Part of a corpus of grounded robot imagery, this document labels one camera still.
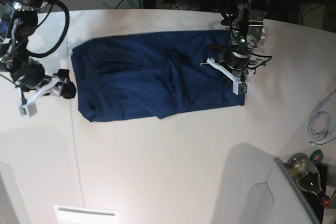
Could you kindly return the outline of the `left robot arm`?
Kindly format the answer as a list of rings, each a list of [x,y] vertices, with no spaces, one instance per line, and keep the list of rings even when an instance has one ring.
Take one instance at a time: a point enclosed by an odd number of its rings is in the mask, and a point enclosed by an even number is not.
[[[252,75],[272,59],[258,53],[265,42],[264,18],[269,0],[215,1],[223,17],[221,25],[230,32],[230,41],[226,45],[208,45],[208,50],[218,58],[209,57],[201,64],[220,71],[232,86],[233,94],[247,95]]]

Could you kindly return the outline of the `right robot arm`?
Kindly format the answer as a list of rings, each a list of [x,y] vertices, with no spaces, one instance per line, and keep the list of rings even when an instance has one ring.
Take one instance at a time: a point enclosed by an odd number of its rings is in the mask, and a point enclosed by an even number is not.
[[[69,70],[59,69],[48,76],[38,59],[54,53],[65,39],[70,15],[67,6],[60,0],[3,0],[1,17],[1,72],[10,74],[9,82],[18,89],[22,116],[37,114],[36,101],[54,95],[73,99],[76,87],[71,82]],[[50,5],[58,6],[65,14],[65,26],[56,44],[45,53],[34,53],[27,49],[29,37],[39,28],[38,11]]]

